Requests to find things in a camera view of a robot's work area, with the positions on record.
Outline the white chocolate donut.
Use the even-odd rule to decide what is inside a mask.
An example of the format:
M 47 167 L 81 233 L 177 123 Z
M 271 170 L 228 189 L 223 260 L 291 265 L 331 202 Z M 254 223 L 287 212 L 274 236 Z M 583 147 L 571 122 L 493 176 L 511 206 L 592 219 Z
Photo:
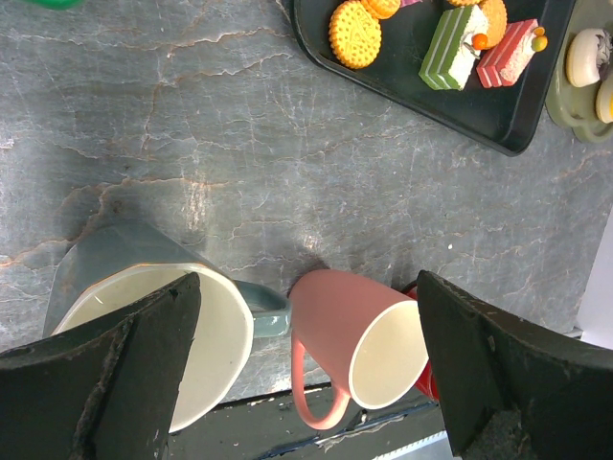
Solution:
M 575 87 L 605 81 L 611 72 L 612 34 L 584 29 L 571 41 L 566 55 L 566 77 Z

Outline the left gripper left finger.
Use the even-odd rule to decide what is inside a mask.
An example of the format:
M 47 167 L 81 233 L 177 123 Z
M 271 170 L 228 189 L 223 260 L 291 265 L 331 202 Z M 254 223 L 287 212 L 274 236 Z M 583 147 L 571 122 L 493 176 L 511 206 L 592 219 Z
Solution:
M 2 353 L 2 458 L 164 458 L 200 303 L 189 273 Z

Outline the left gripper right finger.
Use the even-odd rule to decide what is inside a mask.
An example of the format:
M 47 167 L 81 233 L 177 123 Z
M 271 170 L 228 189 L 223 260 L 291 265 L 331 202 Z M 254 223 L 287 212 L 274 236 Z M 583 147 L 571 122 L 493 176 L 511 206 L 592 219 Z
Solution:
M 417 295 L 449 444 L 463 459 L 609 459 L 612 353 L 421 271 Z

